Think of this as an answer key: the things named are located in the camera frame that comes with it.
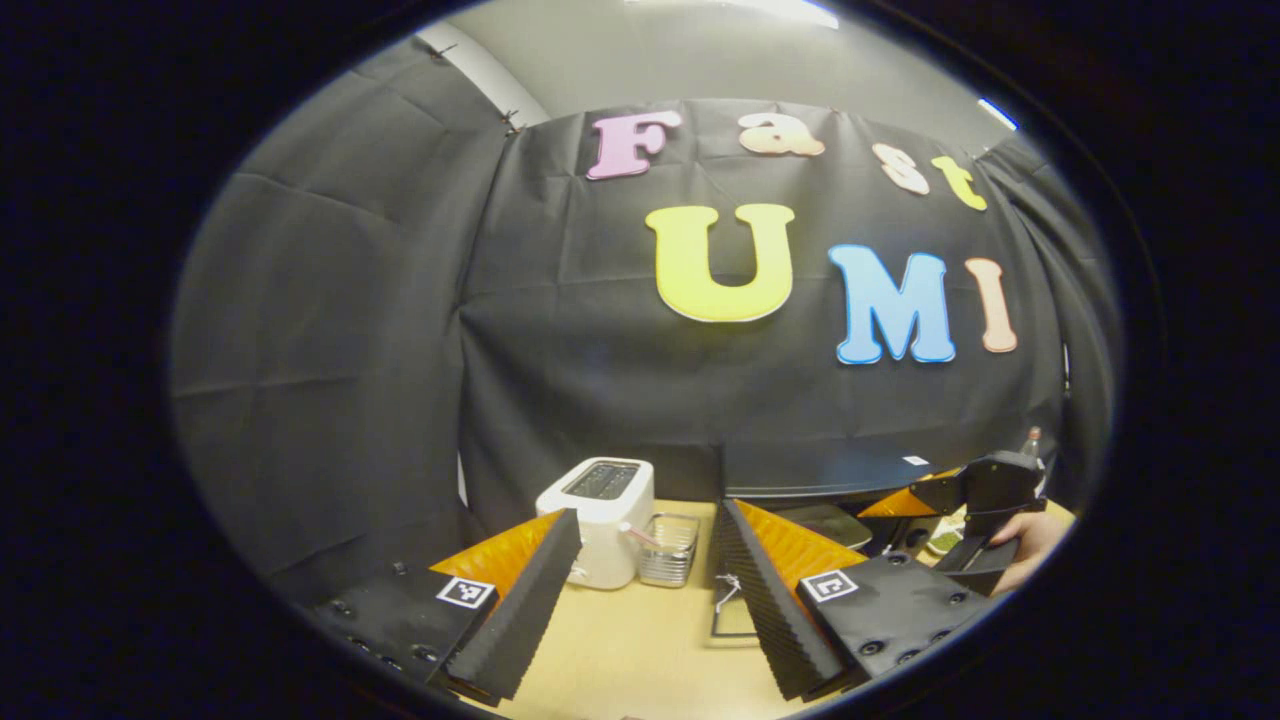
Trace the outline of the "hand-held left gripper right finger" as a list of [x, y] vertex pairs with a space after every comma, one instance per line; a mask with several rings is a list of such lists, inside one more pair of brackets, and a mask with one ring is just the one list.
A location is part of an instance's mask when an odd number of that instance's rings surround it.
[[719, 503], [716, 550], [787, 700], [892, 673], [991, 607], [983, 592], [906, 553], [867, 557], [739, 498]]

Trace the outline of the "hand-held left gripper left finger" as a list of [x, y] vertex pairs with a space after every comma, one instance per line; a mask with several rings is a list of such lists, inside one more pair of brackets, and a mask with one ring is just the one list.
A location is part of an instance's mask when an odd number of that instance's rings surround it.
[[582, 548], [561, 509], [429, 568], [406, 568], [312, 603], [310, 616], [371, 664], [433, 692], [512, 700]]

